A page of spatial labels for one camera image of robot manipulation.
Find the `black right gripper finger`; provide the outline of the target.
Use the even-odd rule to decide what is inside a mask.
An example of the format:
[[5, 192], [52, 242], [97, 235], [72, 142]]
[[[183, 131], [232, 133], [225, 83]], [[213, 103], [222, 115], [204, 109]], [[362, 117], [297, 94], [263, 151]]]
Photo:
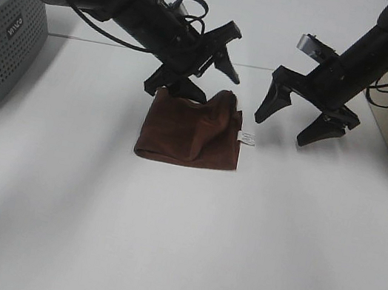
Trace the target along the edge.
[[324, 110], [308, 127], [297, 135], [297, 145], [308, 144], [346, 135], [347, 129], [354, 129], [360, 124], [359, 117], [348, 107]]
[[304, 99], [310, 99], [310, 87], [307, 76], [290, 70], [284, 66], [278, 67], [272, 73], [272, 81], [268, 93], [261, 102], [261, 106], [255, 111], [255, 121], [260, 124], [267, 120], [275, 112], [290, 106], [291, 93], [294, 92]]

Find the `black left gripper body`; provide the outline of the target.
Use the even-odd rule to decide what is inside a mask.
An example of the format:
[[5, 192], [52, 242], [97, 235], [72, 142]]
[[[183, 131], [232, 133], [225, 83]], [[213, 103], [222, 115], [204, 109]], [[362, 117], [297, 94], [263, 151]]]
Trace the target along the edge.
[[163, 0], [121, 0], [117, 25], [139, 44], [120, 41], [125, 47], [151, 53], [181, 75], [192, 75], [198, 48], [205, 33], [204, 17], [183, 10], [183, 1], [167, 4]]

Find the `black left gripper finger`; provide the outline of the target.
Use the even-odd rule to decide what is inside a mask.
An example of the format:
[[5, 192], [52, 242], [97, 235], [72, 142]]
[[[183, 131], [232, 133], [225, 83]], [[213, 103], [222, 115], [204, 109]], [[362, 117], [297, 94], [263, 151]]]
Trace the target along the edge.
[[200, 104], [206, 104], [207, 97], [189, 77], [173, 72], [162, 64], [147, 80], [144, 81], [144, 91], [155, 96], [157, 90], [166, 87], [168, 93], [175, 98], [187, 98]]
[[239, 84], [239, 75], [230, 60], [227, 43], [234, 39], [241, 39], [241, 37], [241, 31], [234, 21], [229, 21], [204, 34], [202, 44], [198, 48], [193, 75], [200, 78], [211, 65], [214, 65], [234, 84]]

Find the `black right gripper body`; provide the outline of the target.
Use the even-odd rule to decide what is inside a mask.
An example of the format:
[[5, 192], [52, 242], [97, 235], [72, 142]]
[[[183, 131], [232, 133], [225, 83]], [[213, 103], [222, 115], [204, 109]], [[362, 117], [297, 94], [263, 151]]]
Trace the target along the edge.
[[372, 60], [344, 53], [331, 55], [304, 80], [304, 97], [321, 110], [338, 109], [369, 85]]

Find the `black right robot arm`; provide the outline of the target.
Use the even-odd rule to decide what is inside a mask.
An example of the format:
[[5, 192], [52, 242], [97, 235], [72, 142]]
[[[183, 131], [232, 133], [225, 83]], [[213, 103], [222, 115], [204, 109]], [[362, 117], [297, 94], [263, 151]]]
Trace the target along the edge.
[[342, 54], [312, 34], [302, 35], [297, 47], [317, 61], [318, 66], [307, 75], [278, 67], [272, 74], [266, 98], [254, 114], [255, 121], [260, 124], [289, 106], [290, 96], [295, 93], [321, 113], [297, 135], [298, 145], [340, 138], [347, 129], [360, 124], [346, 103], [363, 90], [380, 88], [378, 80], [388, 73], [388, 5], [376, 25]]

